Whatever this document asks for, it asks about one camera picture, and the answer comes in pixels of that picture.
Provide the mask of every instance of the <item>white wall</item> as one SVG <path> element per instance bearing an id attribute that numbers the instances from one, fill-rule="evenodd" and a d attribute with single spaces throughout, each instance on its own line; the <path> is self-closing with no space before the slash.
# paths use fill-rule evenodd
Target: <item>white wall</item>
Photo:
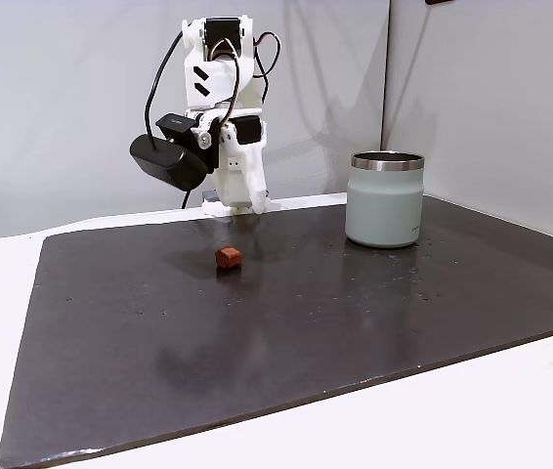
<path id="1" fill-rule="evenodd" d="M 386 100 L 426 192 L 553 234 L 553 2 L 393 0 Z"/>
<path id="2" fill-rule="evenodd" d="M 183 194 L 143 174 L 128 149 L 181 21 L 205 16 L 246 14 L 283 42 L 264 113 L 271 196 L 343 191 L 349 155 L 380 144 L 388 4 L 0 1 L 0 235 L 180 206 Z M 153 122 L 186 108 L 185 54 L 164 73 Z"/>

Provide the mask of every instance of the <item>white table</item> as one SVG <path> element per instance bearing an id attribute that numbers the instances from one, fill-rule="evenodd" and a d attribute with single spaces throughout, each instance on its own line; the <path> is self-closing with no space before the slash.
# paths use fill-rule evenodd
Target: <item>white table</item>
<path id="1" fill-rule="evenodd" d="M 282 209 L 344 194 L 280 200 Z M 206 218 L 200 208 L 88 220 L 0 238 L 0 439 L 42 241 L 48 235 Z M 553 337 L 73 469 L 553 467 Z"/>

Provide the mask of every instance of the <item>dark countertop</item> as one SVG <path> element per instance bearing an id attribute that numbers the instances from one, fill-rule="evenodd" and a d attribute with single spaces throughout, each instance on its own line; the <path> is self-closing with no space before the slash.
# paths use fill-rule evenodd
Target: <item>dark countertop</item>
<path id="1" fill-rule="evenodd" d="M 427 197 L 418 245 L 370 249 L 345 238 L 344 211 L 48 238 L 0 467 L 169 440 L 553 334 L 553 237 Z M 244 266 L 217 271 L 228 244 Z"/>

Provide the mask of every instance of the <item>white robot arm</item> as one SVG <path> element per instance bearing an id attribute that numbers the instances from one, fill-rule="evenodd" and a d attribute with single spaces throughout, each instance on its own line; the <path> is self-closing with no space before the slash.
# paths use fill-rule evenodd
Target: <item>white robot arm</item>
<path id="1" fill-rule="evenodd" d="M 247 16 L 183 22 L 183 42 L 191 49 L 185 60 L 188 109 L 183 116 L 167 114 L 157 121 L 167 142 L 153 138 L 149 145 L 150 136 L 144 135 L 134 141 L 131 154 L 148 174 L 183 191 L 202 182 L 198 163 L 203 162 L 222 204 L 263 213 L 267 125 L 263 100 L 249 85 L 273 69 L 280 42 L 271 32 L 255 41 L 252 31 Z M 267 72 L 258 61 L 262 73 L 255 75 L 255 48 L 267 34 L 277 41 L 277 54 Z"/>

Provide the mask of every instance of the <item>sage green tumbler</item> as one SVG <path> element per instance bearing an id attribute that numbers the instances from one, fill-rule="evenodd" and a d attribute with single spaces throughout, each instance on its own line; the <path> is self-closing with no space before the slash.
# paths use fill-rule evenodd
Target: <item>sage green tumbler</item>
<path id="1" fill-rule="evenodd" d="M 424 157 L 396 151 L 356 153 L 351 160 L 346 236 L 373 247 L 402 247 L 420 235 Z"/>

